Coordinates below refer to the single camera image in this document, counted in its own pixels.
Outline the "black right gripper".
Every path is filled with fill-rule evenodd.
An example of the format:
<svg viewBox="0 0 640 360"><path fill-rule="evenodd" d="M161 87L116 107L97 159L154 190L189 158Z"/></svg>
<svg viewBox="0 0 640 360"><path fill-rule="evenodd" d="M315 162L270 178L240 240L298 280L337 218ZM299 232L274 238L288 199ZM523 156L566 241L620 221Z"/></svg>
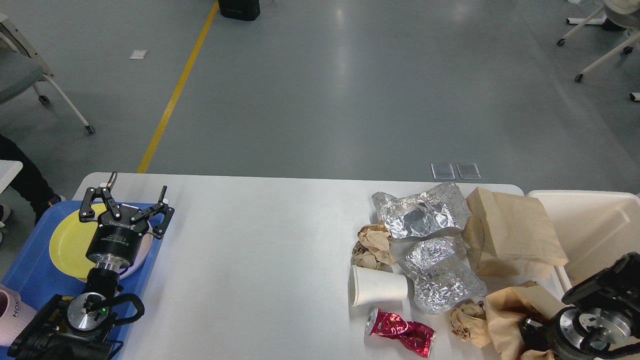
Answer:
<svg viewBox="0 0 640 360"><path fill-rule="evenodd" d="M563 338L559 317L544 323L536 317L526 317L519 325L519 332L526 348L541 352L550 350L555 357L562 357L560 344Z"/></svg>

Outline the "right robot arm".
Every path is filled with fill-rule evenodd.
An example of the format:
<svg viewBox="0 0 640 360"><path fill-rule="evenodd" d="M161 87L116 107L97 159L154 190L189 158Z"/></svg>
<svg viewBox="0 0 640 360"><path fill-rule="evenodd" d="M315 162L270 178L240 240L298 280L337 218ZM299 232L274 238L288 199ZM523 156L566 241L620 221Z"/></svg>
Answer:
<svg viewBox="0 0 640 360"><path fill-rule="evenodd" d="M631 251L575 285L551 320L526 317L519 332L527 346L560 360L615 360L636 355L640 326L640 256Z"/></svg>

